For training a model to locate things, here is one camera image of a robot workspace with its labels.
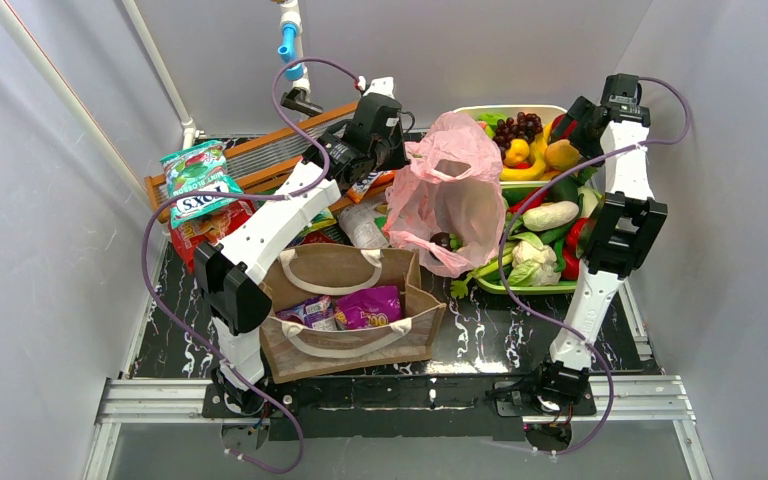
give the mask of green basket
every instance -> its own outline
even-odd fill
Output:
[[[509,205],[514,205],[534,190],[549,182],[502,182],[502,196]],[[491,282],[484,278],[476,280],[482,290],[498,295],[507,295],[505,286],[501,282]],[[576,282],[561,280],[557,285],[545,285],[542,287],[511,287],[517,295],[554,295],[559,293],[572,293],[575,291]]]

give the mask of purple snack bag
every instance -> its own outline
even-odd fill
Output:
[[[334,305],[328,295],[309,298],[295,307],[275,312],[275,316],[314,330],[337,330],[334,324]]]
[[[337,327],[344,330],[383,327],[402,318],[396,286],[365,288],[338,298],[336,303]]]

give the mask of green chip bag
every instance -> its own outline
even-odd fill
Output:
[[[225,171],[225,155],[222,153],[222,142],[218,140],[167,155],[160,159],[160,164],[166,174],[166,188],[170,198],[193,190],[243,193]],[[235,201],[233,198],[210,194],[178,200],[170,212],[172,228],[178,228],[188,220],[216,211]]]

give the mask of pink plastic bag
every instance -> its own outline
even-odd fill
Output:
[[[420,265],[443,277],[487,263],[505,224],[499,147],[475,120],[449,112],[405,150],[410,166],[396,172],[386,193],[390,211],[383,230],[390,245],[418,251]],[[430,243],[439,232],[458,235],[464,246],[449,252]]]

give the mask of white wall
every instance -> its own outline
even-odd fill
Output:
[[[54,7],[16,3],[138,172],[178,145],[160,86],[127,65],[139,48],[114,4],[48,31]],[[0,479],[79,478],[104,379],[145,307],[147,217],[0,26]]]
[[[269,95],[281,67],[280,9],[266,0],[139,0],[199,128],[283,127]],[[489,103],[598,96],[651,0],[300,0],[304,52],[367,78],[394,76],[396,96],[428,126],[443,112]],[[357,98],[351,81],[310,66],[313,101]],[[288,88],[283,82],[282,88]]]
[[[685,379],[717,478],[768,478],[768,2],[655,0],[618,71],[687,95],[695,125],[653,148],[669,217],[632,277],[658,359]],[[648,88],[653,135],[678,131]]]

